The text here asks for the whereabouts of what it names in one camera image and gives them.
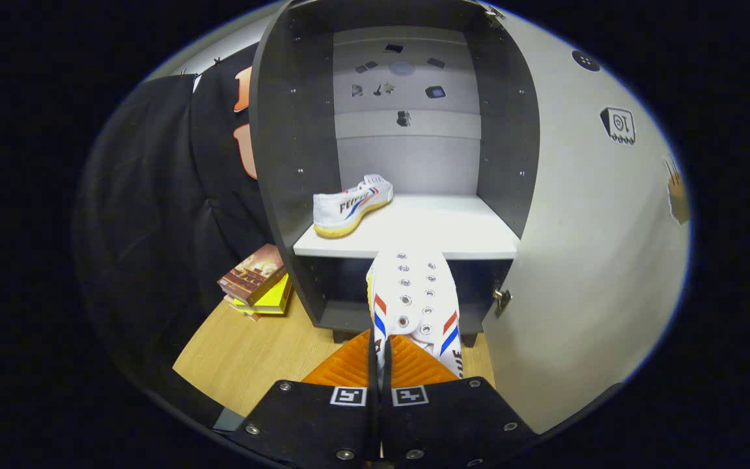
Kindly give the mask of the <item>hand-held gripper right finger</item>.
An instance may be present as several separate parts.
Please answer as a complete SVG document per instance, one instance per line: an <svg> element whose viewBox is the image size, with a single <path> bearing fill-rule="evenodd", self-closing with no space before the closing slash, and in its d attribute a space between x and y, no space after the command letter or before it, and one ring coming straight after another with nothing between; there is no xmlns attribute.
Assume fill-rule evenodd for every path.
<svg viewBox="0 0 750 469"><path fill-rule="evenodd" d="M501 467L538 442L538 434L483 377L393 386L393 336L383 347L380 442L395 467Z"/></svg>

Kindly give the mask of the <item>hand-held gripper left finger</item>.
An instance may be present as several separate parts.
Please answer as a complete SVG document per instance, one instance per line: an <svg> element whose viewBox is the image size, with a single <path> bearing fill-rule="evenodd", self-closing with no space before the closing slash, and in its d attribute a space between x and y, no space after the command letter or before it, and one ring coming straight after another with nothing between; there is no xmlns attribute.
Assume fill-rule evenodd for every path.
<svg viewBox="0 0 750 469"><path fill-rule="evenodd" d="M363 468L377 432L374 351L362 332L304 380L274 382L226 439L274 468Z"/></svg>

